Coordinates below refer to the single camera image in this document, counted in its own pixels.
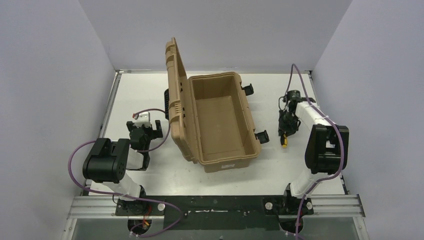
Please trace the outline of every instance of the yellow connector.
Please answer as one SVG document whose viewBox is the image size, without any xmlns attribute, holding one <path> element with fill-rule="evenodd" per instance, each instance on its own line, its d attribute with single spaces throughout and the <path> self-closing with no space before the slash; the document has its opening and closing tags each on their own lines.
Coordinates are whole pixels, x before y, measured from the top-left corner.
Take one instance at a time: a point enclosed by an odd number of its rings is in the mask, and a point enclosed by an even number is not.
<svg viewBox="0 0 424 240">
<path fill-rule="evenodd" d="M 287 140 L 287 137 L 285 134 L 282 137 L 284 138 L 284 143 L 281 145 L 281 147 L 285 149 L 287 148 L 287 144 L 289 143 L 289 141 Z"/>
</svg>

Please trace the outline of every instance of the open case lid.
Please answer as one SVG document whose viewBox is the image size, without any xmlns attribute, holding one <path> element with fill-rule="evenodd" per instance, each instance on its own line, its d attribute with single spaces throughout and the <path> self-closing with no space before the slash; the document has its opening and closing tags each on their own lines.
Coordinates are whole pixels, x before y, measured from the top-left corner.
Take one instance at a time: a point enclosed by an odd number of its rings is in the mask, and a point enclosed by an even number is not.
<svg viewBox="0 0 424 240">
<path fill-rule="evenodd" d="M 171 137 L 184 158 L 197 163 L 201 150 L 197 140 L 192 89 L 174 37 L 166 43 L 165 56 Z"/>
</svg>

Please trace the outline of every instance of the white table surface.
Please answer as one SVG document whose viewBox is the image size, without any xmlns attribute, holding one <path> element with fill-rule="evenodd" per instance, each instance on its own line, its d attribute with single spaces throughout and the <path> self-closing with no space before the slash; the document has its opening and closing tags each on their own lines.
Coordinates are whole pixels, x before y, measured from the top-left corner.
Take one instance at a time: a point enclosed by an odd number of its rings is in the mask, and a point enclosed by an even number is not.
<svg viewBox="0 0 424 240">
<path fill-rule="evenodd" d="M 211 72 L 187 72 L 187 76 Z M 256 132 L 267 130 L 269 142 L 262 145 L 262 152 L 249 167 L 205 173 L 203 166 L 186 161 L 177 145 L 169 137 L 157 150 L 150 152 L 147 171 L 127 171 L 128 175 L 145 188 L 147 195 L 194 196 L 194 195 L 282 195 L 286 186 L 306 169 L 304 154 L 309 132 L 300 125 L 299 131 L 288 138 L 283 149 L 278 136 L 278 98 L 289 83 L 289 74 L 240 74 L 242 86 L 253 85 L 254 94 L 247 96 L 256 126 Z M 308 95 L 315 98 L 312 83 L 307 74 L 302 75 Z M 166 72 L 123 73 L 113 108 L 106 126 L 105 137 L 113 141 L 129 138 L 126 122 L 132 114 L 144 109 L 164 109 L 164 91 L 168 88 Z M 304 96 L 299 77 L 293 77 L 290 89 L 300 90 Z M 161 120 L 163 134 L 168 121 L 161 112 L 151 112 L 151 122 Z M 162 141 L 155 139 L 154 147 Z M 91 188 L 110 191 L 102 184 L 93 182 Z M 344 194 L 339 177 L 321 183 L 314 195 Z"/>
</svg>

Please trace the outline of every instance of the glass panel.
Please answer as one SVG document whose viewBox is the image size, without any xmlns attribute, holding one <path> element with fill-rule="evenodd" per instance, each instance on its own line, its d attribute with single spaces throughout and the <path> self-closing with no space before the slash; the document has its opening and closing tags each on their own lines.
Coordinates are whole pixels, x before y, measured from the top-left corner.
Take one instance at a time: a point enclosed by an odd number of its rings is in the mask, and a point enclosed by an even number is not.
<svg viewBox="0 0 424 240">
<path fill-rule="evenodd" d="M 304 218 L 304 228 L 300 235 L 305 240 L 359 240 L 354 221 L 351 217 Z M 163 225 L 162 220 L 155 220 L 147 233 L 157 232 Z M 126 219 L 78 219 L 73 233 L 73 240 L 128 240 L 129 231 Z M 285 239 L 284 231 L 265 231 L 260 228 L 244 230 L 168 230 L 153 240 L 258 240 Z"/>
</svg>

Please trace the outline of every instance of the white sticker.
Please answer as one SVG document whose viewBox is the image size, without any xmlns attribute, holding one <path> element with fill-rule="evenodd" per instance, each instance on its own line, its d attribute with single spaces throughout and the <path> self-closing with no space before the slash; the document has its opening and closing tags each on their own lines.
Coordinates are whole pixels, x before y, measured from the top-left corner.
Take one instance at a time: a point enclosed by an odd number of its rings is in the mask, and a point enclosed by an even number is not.
<svg viewBox="0 0 424 240">
<path fill-rule="evenodd" d="M 232 168 L 234 167 L 236 164 L 228 164 L 228 165 L 222 165 L 221 168 L 222 169 L 227 169 L 227 168 Z"/>
</svg>

